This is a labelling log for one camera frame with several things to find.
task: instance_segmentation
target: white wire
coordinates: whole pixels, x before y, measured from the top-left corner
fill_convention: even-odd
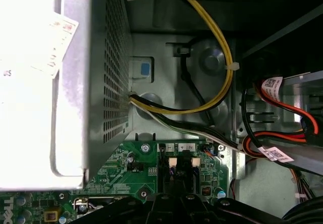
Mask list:
[[[165,122],[161,121],[160,119],[158,119],[157,117],[155,117],[151,112],[149,112],[148,110],[144,109],[144,108],[141,108],[140,106],[138,106],[135,102],[133,101],[130,101],[131,104],[133,104],[135,107],[143,110],[144,112],[146,112],[147,114],[149,114],[154,120],[156,120],[158,123],[160,123],[161,125],[167,127],[167,128],[170,128],[174,131],[177,131],[177,132],[180,132],[180,133],[184,133],[184,134],[189,134],[189,135],[194,135],[194,136],[201,136],[201,137],[205,137],[205,138],[208,138],[208,139],[211,139],[213,140],[214,142],[218,143],[218,144],[221,144],[223,146],[226,146],[230,149],[233,149],[235,151],[238,151],[238,152],[241,152],[240,150],[238,150],[237,148],[234,148],[230,145],[228,145],[226,142],[222,141],[221,139],[215,137],[215,136],[212,136],[208,133],[204,133],[204,132],[200,132],[200,131],[194,131],[194,130],[187,130],[187,129],[182,129],[182,128],[178,128],[178,127],[173,127],[173,126],[170,126],[168,124],[166,124]]]

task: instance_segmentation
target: white zip tie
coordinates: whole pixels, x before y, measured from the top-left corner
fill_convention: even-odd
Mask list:
[[[237,71],[240,69],[240,64],[237,62],[231,63],[230,65],[226,65],[227,70]]]
[[[300,199],[300,198],[306,198],[305,194],[300,194],[300,193],[295,193],[295,198]]]

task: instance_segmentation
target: perforated metal vent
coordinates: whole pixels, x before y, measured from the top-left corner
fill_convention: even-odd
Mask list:
[[[128,124],[129,28],[122,0],[106,0],[103,143]]]

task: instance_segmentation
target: barcode label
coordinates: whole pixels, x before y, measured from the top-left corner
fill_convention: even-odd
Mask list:
[[[279,88],[282,84],[283,77],[272,77],[266,79],[263,83],[261,88],[269,95],[270,98],[280,101],[279,100]]]
[[[277,159],[274,157],[274,156],[272,156],[266,149],[264,149],[263,147],[259,147],[258,148],[259,149],[259,151],[263,154],[263,155],[265,155],[270,161],[277,161]]]
[[[290,156],[282,152],[276,147],[271,147],[264,149],[263,147],[258,148],[260,152],[263,153],[270,161],[279,161],[279,162],[291,162],[294,161]]]
[[[279,150],[276,147],[271,147],[271,148],[266,149],[266,150],[271,156],[276,158],[279,162],[291,162],[291,161],[294,161],[294,159],[292,159],[290,156],[288,156],[287,154],[285,154],[284,152],[282,152],[281,150]]]
[[[48,61],[35,61],[31,67],[55,78],[77,27],[78,22],[53,12],[48,25],[47,39],[50,41]]]

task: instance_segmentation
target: circuit board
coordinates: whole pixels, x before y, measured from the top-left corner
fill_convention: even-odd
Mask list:
[[[124,142],[83,190],[50,192],[0,192],[0,224],[69,223],[81,215],[76,205],[114,201],[133,196],[143,202],[157,191],[159,144],[166,144],[166,155],[180,156],[189,150],[200,158],[200,193],[212,204],[228,187],[228,169],[220,157],[202,151],[205,141]]]

